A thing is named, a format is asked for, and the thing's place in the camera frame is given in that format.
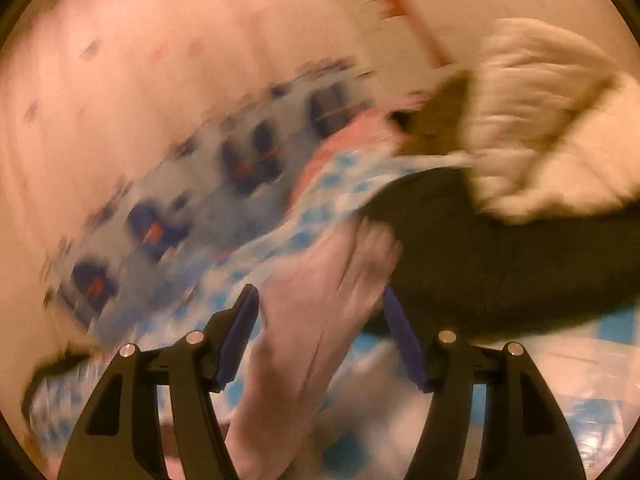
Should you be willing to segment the pink garment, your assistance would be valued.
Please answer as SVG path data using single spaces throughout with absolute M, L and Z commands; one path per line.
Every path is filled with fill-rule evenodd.
M 277 479 L 292 463 L 400 253 L 390 226 L 349 218 L 264 281 L 262 332 L 226 437 L 240 478 Z

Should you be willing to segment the blue white checkered bedsheet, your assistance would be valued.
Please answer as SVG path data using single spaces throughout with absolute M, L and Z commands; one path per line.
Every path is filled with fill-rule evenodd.
M 440 167 L 457 167 L 459 154 L 391 158 L 346 151 L 332 159 L 280 228 L 213 264 L 190 304 L 156 312 L 134 326 L 142 349 L 175 341 L 202 328 L 232 305 L 243 285 L 260 284 L 272 268 L 308 247 L 333 222 L 384 185 Z M 584 464 L 594 478 L 628 436 L 639 415 L 639 306 L 582 326 L 527 336 L 524 347 L 539 367 L 567 419 Z M 96 356 L 43 382 L 29 419 L 51 470 L 57 470 L 78 416 L 107 364 Z M 431 400 L 409 382 L 395 346 L 361 335 L 333 379 L 314 431 L 293 464 L 294 479 L 397 479 L 407 470 Z

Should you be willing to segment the black garment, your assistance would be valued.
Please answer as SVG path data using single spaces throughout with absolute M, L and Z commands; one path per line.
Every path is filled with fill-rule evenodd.
M 459 168 L 409 174 L 359 209 L 402 252 L 390 279 L 415 326 L 497 338 L 552 330 L 639 295 L 639 207 L 507 226 L 472 206 Z

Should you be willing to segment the white quilted jacket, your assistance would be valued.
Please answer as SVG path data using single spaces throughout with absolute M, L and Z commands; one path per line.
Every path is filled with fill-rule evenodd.
M 569 30 L 496 21 L 459 138 L 474 206 L 504 223 L 612 214 L 638 202 L 638 80 Z

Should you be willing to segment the brown fur collar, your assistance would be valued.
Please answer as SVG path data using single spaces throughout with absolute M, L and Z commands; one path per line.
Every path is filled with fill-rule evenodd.
M 459 127 L 471 72 L 443 81 L 418 110 L 394 110 L 390 123 L 400 131 L 396 156 L 446 155 L 460 150 Z

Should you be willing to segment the grey patterned pillow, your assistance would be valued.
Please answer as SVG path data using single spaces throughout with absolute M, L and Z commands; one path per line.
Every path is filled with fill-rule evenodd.
M 339 60 L 204 122 L 62 248 L 44 300 L 114 344 L 186 296 L 215 261 L 273 230 L 316 149 L 373 102 L 370 73 Z

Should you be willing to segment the pink folded cloth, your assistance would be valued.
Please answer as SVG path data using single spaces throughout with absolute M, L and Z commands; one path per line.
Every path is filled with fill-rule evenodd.
M 314 150 L 295 180 L 288 206 L 295 204 L 314 177 L 336 154 L 355 148 L 379 148 L 385 143 L 397 148 L 406 136 L 400 125 L 379 108 L 359 113 L 347 126 L 322 141 Z

